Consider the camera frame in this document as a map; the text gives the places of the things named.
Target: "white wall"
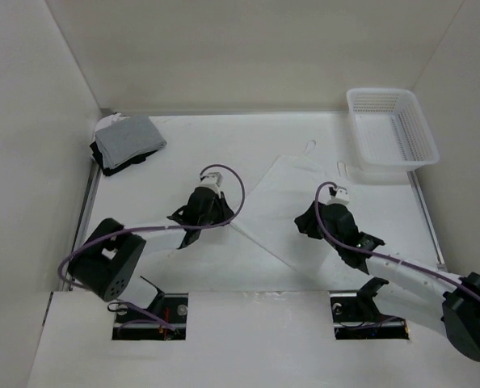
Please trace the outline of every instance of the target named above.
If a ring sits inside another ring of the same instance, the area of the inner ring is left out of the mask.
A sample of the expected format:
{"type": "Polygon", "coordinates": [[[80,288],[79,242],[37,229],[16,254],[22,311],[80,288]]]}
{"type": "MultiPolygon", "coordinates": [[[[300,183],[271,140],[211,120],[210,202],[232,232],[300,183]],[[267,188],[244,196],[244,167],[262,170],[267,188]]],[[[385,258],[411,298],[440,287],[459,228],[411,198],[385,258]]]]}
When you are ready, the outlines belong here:
{"type": "Polygon", "coordinates": [[[345,108],[411,88],[462,0],[48,0],[101,107],[345,108]]]}
{"type": "Polygon", "coordinates": [[[44,0],[0,0],[0,387],[26,386],[98,114],[44,0]]]}
{"type": "Polygon", "coordinates": [[[465,0],[415,93],[440,149],[419,172],[449,269],[480,273],[480,0],[465,0]]]}

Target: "white basket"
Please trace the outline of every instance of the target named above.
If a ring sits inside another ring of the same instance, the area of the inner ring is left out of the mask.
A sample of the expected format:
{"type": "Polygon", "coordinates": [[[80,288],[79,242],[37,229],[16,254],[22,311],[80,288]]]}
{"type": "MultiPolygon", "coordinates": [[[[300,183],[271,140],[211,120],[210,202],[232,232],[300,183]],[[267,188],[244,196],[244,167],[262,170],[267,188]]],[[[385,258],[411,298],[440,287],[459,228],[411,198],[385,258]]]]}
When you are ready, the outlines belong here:
{"type": "Polygon", "coordinates": [[[347,103],[363,170],[412,171],[440,160],[431,130],[411,91],[351,89],[347,103]]]}

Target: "purple cable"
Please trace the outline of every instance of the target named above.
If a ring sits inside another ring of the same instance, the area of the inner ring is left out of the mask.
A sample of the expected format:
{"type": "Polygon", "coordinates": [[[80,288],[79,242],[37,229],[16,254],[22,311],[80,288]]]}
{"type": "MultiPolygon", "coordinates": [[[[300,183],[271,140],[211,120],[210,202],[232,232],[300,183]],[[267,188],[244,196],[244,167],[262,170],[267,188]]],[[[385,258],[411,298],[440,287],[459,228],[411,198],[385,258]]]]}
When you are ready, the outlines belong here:
{"type": "Polygon", "coordinates": [[[460,284],[460,283],[457,283],[456,281],[450,279],[449,277],[446,277],[446,276],[443,276],[441,275],[440,273],[436,272],[436,271],[432,271],[430,269],[426,269],[426,268],[422,268],[418,265],[415,265],[413,263],[409,263],[407,261],[403,261],[403,260],[400,260],[400,259],[397,259],[396,257],[393,257],[391,255],[383,255],[382,253],[378,253],[378,252],[372,252],[372,251],[367,251],[365,249],[360,249],[360,248],[356,248],[356,247],[352,247],[352,246],[349,246],[347,244],[344,244],[343,242],[340,242],[337,238],[335,238],[334,236],[332,236],[330,234],[330,232],[328,232],[328,230],[326,229],[326,227],[324,226],[324,224],[322,223],[322,219],[321,219],[321,214],[319,212],[319,195],[321,194],[321,190],[322,188],[324,188],[325,186],[327,185],[330,185],[332,186],[333,188],[337,188],[337,185],[334,183],[334,182],[324,182],[324,183],[321,183],[317,189],[317,191],[315,192],[315,199],[314,199],[314,207],[315,207],[315,217],[318,219],[318,224],[319,224],[319,227],[321,228],[322,232],[325,234],[326,236],[326,239],[329,240],[329,241],[332,241],[333,243],[335,243],[336,245],[339,245],[340,247],[342,248],[345,248],[345,249],[348,249],[350,251],[354,251],[354,252],[357,252],[357,253],[362,253],[364,255],[370,255],[370,256],[376,256],[376,257],[380,257],[382,259],[386,259],[388,261],[391,261],[393,263],[396,263],[396,264],[401,264],[405,267],[408,267],[408,268],[412,268],[414,269],[415,271],[418,271],[418,272],[423,272],[423,273],[426,273],[428,275],[431,275],[431,276],[434,276],[435,278],[437,279],[441,279],[441,280],[444,280],[446,281],[447,283],[453,285],[454,287],[457,287],[458,289],[460,289],[463,293],[469,295],[470,297],[472,297],[473,299],[475,299],[477,302],[480,303],[480,296],[477,295],[474,291],[472,291],[471,289],[469,289],[468,287],[465,287],[464,285],[460,284]]]}
{"type": "MultiPolygon", "coordinates": [[[[168,322],[166,322],[166,321],[163,321],[163,320],[162,320],[161,318],[159,318],[157,315],[154,315],[154,314],[150,313],[149,311],[144,310],[144,309],[142,309],[141,307],[136,306],[134,303],[131,303],[131,302],[120,302],[119,305],[120,305],[120,306],[125,306],[125,307],[127,307],[128,309],[130,309],[130,310],[137,311],[138,313],[142,313],[144,316],[150,318],[150,320],[149,320],[150,322],[155,321],[155,322],[159,323],[160,326],[164,326],[164,327],[166,327],[167,329],[170,329],[170,330],[175,330],[175,326],[174,326],[174,325],[172,325],[172,324],[170,324],[170,323],[168,323],[168,322]]],[[[147,319],[134,319],[133,321],[128,321],[128,322],[122,324],[122,325],[120,326],[120,328],[118,329],[118,331],[120,331],[121,328],[122,328],[125,324],[129,325],[130,323],[134,323],[135,321],[146,321],[146,320],[147,320],[147,319]]]]}
{"type": "Polygon", "coordinates": [[[384,320],[381,321],[381,322],[371,323],[370,325],[350,327],[350,329],[352,329],[352,330],[371,329],[371,328],[373,328],[373,327],[380,327],[380,326],[382,326],[384,323],[394,321],[395,319],[399,319],[399,318],[398,318],[398,317],[389,317],[389,318],[384,319],[384,320]]]}
{"type": "MultiPolygon", "coordinates": [[[[159,231],[162,231],[162,230],[177,230],[177,229],[206,230],[206,229],[214,229],[214,228],[218,228],[218,227],[230,224],[232,222],[232,220],[235,219],[237,217],[237,215],[240,214],[240,211],[242,210],[243,205],[246,202],[246,188],[243,184],[242,178],[240,178],[240,175],[235,170],[233,170],[231,167],[228,167],[224,164],[211,164],[211,165],[205,167],[200,172],[200,175],[203,175],[207,170],[209,170],[210,168],[214,168],[214,167],[223,168],[223,169],[229,171],[238,180],[238,183],[240,183],[240,189],[242,191],[242,199],[240,201],[240,205],[238,206],[238,209],[237,209],[236,213],[233,214],[233,216],[231,218],[229,218],[228,220],[225,220],[223,222],[220,222],[218,224],[215,224],[215,225],[206,225],[206,226],[193,226],[193,225],[141,226],[141,227],[137,227],[137,228],[122,229],[122,230],[118,230],[118,231],[110,233],[110,234],[106,234],[104,236],[95,238],[94,240],[85,243],[84,245],[79,247],[77,250],[71,252],[71,254],[69,254],[65,259],[63,259],[61,261],[61,263],[59,264],[59,267],[57,269],[57,275],[59,276],[59,278],[61,278],[61,280],[63,280],[65,283],[67,283],[68,285],[71,285],[73,287],[79,287],[80,289],[88,289],[85,285],[80,285],[80,284],[75,283],[74,281],[68,279],[63,273],[64,272],[64,266],[66,266],[69,261],[71,261],[75,256],[80,255],[86,249],[91,248],[95,245],[98,245],[103,241],[107,241],[110,238],[120,236],[122,234],[140,233],[140,232],[159,232],[159,231]]],[[[134,305],[133,303],[124,302],[124,303],[121,303],[121,304],[126,305],[126,306],[128,306],[129,308],[131,308],[135,311],[141,312],[142,314],[144,314],[144,315],[152,318],[153,320],[157,321],[162,326],[165,326],[165,327],[170,328],[171,330],[174,330],[173,326],[170,325],[169,323],[166,323],[165,321],[163,321],[159,317],[156,317],[155,315],[151,314],[149,311],[143,310],[142,308],[134,305]]]]}
{"type": "Polygon", "coordinates": [[[124,327],[126,327],[126,326],[128,326],[128,325],[132,325],[132,324],[134,324],[134,323],[152,323],[152,322],[153,322],[152,319],[133,319],[132,321],[127,321],[127,322],[125,322],[125,323],[122,323],[122,324],[120,325],[120,327],[118,327],[118,330],[116,331],[116,334],[117,334],[119,337],[121,337],[121,329],[123,329],[124,327]]]}

